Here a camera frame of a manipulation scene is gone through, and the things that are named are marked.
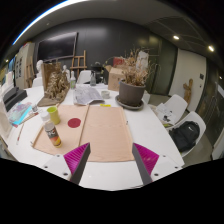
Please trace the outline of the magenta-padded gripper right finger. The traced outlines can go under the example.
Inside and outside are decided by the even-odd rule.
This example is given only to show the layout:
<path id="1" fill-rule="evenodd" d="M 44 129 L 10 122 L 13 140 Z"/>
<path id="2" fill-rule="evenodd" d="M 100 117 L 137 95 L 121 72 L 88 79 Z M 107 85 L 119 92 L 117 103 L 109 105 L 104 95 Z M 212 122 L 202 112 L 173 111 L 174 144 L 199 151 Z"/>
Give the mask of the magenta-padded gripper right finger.
<path id="1" fill-rule="evenodd" d="M 144 185 L 182 169 L 168 155 L 159 155 L 137 143 L 132 145 L 132 154 Z"/>

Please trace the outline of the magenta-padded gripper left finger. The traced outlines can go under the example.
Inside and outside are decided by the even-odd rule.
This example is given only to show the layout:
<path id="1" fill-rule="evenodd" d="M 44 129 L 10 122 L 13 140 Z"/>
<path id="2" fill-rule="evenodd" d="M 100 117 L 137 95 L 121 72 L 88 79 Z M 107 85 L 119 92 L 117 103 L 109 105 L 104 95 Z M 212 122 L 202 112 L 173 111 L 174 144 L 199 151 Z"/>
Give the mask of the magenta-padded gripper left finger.
<path id="1" fill-rule="evenodd" d="M 65 155 L 56 154 L 42 166 L 42 169 L 78 185 L 90 152 L 90 144 L 86 143 Z"/>

